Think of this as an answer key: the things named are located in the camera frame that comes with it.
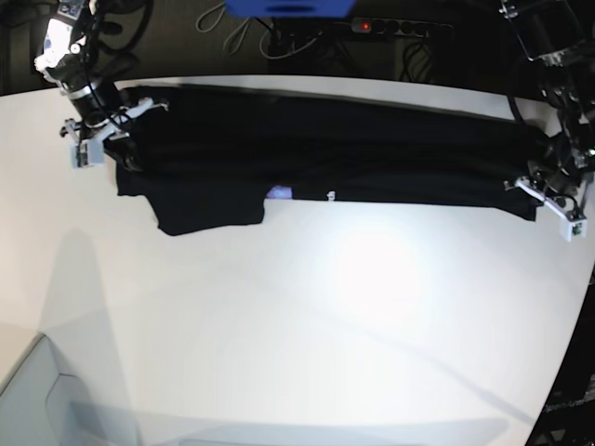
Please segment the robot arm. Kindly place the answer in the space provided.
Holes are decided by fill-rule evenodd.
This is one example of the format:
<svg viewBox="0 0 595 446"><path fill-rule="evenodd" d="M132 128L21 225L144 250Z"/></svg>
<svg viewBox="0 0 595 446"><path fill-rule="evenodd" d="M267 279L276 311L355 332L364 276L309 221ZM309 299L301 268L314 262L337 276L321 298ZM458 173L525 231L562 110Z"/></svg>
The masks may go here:
<svg viewBox="0 0 595 446"><path fill-rule="evenodd" d="M132 146L136 118L134 104L114 81L132 70L133 54L153 13L153 1L59 1L46 25L43 48L33 61L45 80L55 85L78 112L80 119L65 122L61 137L90 139L106 130L113 145ZM118 35L122 26L111 15L141 12L137 29L123 46L110 46L104 35Z"/></svg>
<svg viewBox="0 0 595 446"><path fill-rule="evenodd" d="M499 13L524 61L535 66L538 90L560 126L508 191L522 201L523 219L533 221L537 208L569 200L572 207L562 215L575 222L584 217L576 193L594 176L594 38L569 1L502 1Z"/></svg>

